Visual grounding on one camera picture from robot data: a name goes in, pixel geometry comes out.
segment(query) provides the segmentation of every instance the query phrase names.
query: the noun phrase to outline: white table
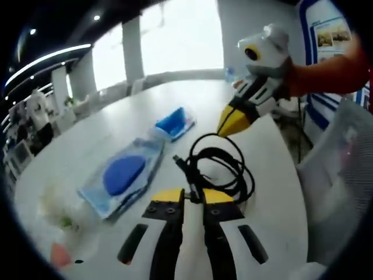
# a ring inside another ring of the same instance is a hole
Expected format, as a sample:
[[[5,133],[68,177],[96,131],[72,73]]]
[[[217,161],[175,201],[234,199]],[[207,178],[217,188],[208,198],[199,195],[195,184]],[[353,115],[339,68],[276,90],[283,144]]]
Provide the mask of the white table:
[[[84,185],[101,164],[135,137],[144,135],[158,119],[184,106],[192,111],[197,123],[167,148],[149,191],[117,222],[130,225],[129,220],[141,216],[152,195],[160,189],[188,188],[184,175],[171,159],[172,155],[187,157],[198,136],[213,132],[211,130],[217,126],[220,113],[232,93],[233,89],[223,81],[165,83],[107,106],[48,145],[22,173],[15,190],[15,205],[20,220],[26,229],[33,228],[34,235],[40,234],[36,239],[42,243],[39,244],[42,253],[48,257],[54,238],[53,231],[40,222],[37,215],[38,200],[44,187],[53,184],[63,190],[64,199],[71,204],[81,204],[76,189]],[[246,214],[292,238],[299,248],[299,262],[305,263],[308,250],[305,205],[294,163],[278,128],[267,116],[231,139],[242,149],[246,165],[256,181],[256,194],[249,201]],[[237,154],[233,147],[218,138],[207,139],[200,147],[210,145]],[[221,178],[222,172],[212,165],[205,169],[206,174],[216,179]]]

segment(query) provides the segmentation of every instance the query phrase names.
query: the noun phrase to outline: poster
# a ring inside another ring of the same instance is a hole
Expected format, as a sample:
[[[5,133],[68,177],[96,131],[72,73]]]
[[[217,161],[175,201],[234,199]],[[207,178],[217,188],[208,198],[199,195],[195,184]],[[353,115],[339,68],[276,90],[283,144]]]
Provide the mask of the poster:
[[[342,55],[350,45],[352,36],[343,17],[336,17],[313,26],[317,47],[314,63]]]

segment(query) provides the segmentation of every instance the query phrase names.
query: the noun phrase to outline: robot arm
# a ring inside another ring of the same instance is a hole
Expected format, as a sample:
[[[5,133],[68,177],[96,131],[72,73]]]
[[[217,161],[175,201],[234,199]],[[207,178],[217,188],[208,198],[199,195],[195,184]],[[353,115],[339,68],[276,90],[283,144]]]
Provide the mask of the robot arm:
[[[238,42],[253,79],[239,85],[223,110],[217,130],[220,136],[245,130],[276,107],[285,90],[283,77],[291,65],[287,43],[287,33],[273,24],[265,26],[262,33]]]

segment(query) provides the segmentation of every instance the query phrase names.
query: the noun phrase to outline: wall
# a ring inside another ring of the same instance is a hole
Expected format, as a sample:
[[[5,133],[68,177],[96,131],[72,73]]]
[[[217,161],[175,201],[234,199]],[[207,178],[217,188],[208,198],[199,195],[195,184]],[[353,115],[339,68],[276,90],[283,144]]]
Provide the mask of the wall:
[[[75,99],[84,100],[87,95],[97,91],[94,81],[92,50],[75,65],[69,76]]]
[[[123,52],[127,81],[132,83],[144,77],[140,43],[140,18],[136,17],[123,24]]]
[[[69,96],[65,66],[52,71],[52,83],[55,104],[57,105],[58,112],[61,114],[65,110],[65,100]]]
[[[217,0],[223,34],[224,66],[244,70],[237,50],[240,39],[259,33],[265,25],[278,23],[289,33],[289,52],[297,64],[305,64],[304,42],[298,11],[276,0]]]

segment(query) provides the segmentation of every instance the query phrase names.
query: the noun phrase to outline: ceiling light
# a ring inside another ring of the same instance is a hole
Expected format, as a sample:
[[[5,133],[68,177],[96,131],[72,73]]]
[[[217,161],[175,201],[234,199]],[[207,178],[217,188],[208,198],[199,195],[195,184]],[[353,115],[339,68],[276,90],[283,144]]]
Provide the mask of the ceiling light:
[[[76,51],[76,50],[80,50],[80,49],[83,49],[83,48],[90,48],[92,45],[91,44],[85,44],[85,45],[77,45],[75,47],[70,47],[70,48],[65,48],[63,50],[59,50],[59,51],[55,51],[55,52],[52,52],[51,54],[47,54],[43,57],[40,57],[38,58],[37,60],[34,60],[33,62],[31,62],[30,64],[27,64],[26,66],[24,66],[23,68],[21,68],[20,70],[18,70],[17,72],[15,72],[5,83],[5,86],[8,86],[8,84],[13,81],[15,78],[17,78],[19,75],[21,75],[22,73],[24,73],[25,71],[29,70],[31,67],[37,65],[38,63],[44,61],[44,60],[47,60],[51,57],[55,57],[56,55],[60,55],[60,54],[64,54],[64,53],[68,53],[70,51]]]
[[[45,85],[45,86],[42,86],[41,88],[39,88],[37,91],[38,92],[41,92],[42,90],[44,90],[44,89],[46,89],[46,88],[48,88],[48,87],[50,87],[50,86],[52,86],[53,84],[52,83],[49,83],[49,84],[47,84],[47,85]]]

